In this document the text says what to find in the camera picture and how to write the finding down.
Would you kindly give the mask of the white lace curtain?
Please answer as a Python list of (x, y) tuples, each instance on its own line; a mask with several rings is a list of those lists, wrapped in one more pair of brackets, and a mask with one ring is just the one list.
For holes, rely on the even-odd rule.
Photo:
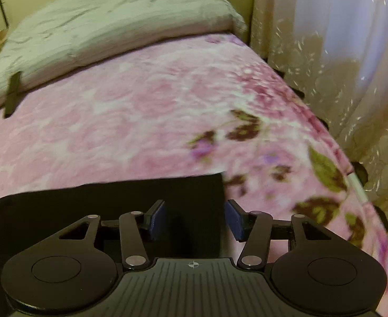
[(388, 0), (255, 0), (251, 45), (364, 166), (388, 216)]

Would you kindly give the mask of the black garment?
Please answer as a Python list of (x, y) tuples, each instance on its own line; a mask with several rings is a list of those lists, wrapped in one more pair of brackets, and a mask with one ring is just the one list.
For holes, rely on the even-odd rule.
[(219, 256), (225, 202), (220, 174), (96, 183), (0, 198), (0, 316), (11, 312), (1, 270), (12, 256), (87, 215), (117, 220), (124, 213), (145, 213), (157, 200), (165, 202), (160, 239), (152, 241), (147, 231), (140, 232), (149, 258)]

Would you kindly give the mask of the white striped duvet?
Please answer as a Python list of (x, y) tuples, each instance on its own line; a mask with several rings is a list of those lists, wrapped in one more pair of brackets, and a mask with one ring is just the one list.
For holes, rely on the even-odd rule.
[(32, 90), (78, 68), (157, 41), (247, 25), (227, 0), (56, 0), (27, 16), (0, 53), (0, 107), (10, 78)]

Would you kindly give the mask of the pink floral blanket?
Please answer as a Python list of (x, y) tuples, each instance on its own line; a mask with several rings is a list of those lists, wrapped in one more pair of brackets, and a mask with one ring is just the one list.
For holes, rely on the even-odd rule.
[[(232, 34), (123, 54), (30, 93), (8, 119), (0, 113), (0, 198), (222, 173), (243, 207), (322, 222), (388, 277), (387, 232), (351, 172), (322, 122)], [(388, 283), (378, 310), (388, 316)]]

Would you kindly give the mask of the black remote control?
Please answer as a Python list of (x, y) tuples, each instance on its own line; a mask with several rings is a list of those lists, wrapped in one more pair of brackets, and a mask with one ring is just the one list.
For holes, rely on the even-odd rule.
[(3, 113), (3, 117), (5, 119), (9, 118), (18, 106), (18, 92), (21, 87), (21, 74), (22, 72), (16, 72), (15, 74), (12, 74), (9, 79)]

